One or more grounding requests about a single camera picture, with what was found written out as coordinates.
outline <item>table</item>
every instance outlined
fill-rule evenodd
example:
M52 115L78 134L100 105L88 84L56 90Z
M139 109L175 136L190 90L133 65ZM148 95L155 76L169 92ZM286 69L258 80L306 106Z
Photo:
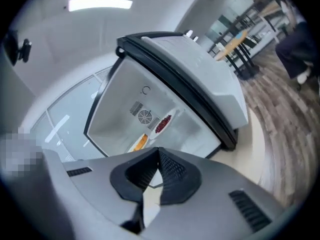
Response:
M222 50L217 53L215 56L216 61L221 61L224 57L227 58L227 60L231 63L231 65L235 68L235 71L237 72L237 76L241 80L248 80L250 78L253 78L255 74L259 72L259 67L256 66L251 58L249 57L250 53L245 47L242 42L246 39L248 35L247 30L243 30L239 32L224 48L225 50ZM242 56L238 48L242 51L244 56L246 57L247 61L245 58ZM240 60L243 62L244 66L246 67L247 70L240 70L238 66L234 63L232 58L229 56L229 53L232 51L235 52L235 54L240 58Z
M259 14L258 16L260 19L269 26L269 30L274 36L274 40L279 43L279 39L277 37L277 29L271 24L270 20L268 20L266 17L270 16L272 14L275 14L277 12L280 12L282 9L279 6L279 4L274 0L271 3L269 3Z

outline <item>person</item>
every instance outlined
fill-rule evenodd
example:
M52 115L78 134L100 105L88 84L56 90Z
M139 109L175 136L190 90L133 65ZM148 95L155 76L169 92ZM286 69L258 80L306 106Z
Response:
M294 31L275 47L275 52L289 77L297 78L298 83L303 84L310 76L311 68L303 60L291 56L291 53L294 49L305 48L316 56L317 48L307 21L298 8L290 0L280 0L280 6Z

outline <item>ventilation grille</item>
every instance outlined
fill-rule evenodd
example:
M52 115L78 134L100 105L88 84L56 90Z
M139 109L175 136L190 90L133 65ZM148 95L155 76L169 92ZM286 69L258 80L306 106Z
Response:
M104 80L106 79L109 71L110 71L110 68L104 69L104 70L98 72L98 73L96 74L96 76L97 76L101 81L104 81Z
M80 174L86 174L89 172L92 172L92 170L89 167L84 167L84 168L75 169L75 170L68 170L66 173L69 175L69 177L72 177Z
M211 57L214 57L216 55L212 50L209 51L209 54L211 55Z
M71 155L68 154L63 162L73 162L73 161L75 161L75 159Z
M152 131L156 125L159 123L160 119L159 117L156 117L155 119L153 119L153 121L149 124L148 128Z
M131 113L132 115L136 116L137 113L140 111L140 109L142 109L143 106L144 106L144 105L141 104L139 101L136 101L136 102L133 104L132 108L130 109L130 113Z
M138 119L142 124L147 125L147 124L149 124L151 122L152 115L151 115L151 113L149 111L142 110L138 114Z
M260 210L251 198L242 190L229 193L234 204L237 206L253 232L257 232L271 223L271 220Z

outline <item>wood-grain floor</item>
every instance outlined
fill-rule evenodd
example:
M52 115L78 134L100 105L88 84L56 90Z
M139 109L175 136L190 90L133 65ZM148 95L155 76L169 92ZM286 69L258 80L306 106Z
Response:
M318 173L320 98L317 80L297 91L270 43L253 62L260 73L241 81L247 105L258 117L265 138L260 186L284 206L302 202Z

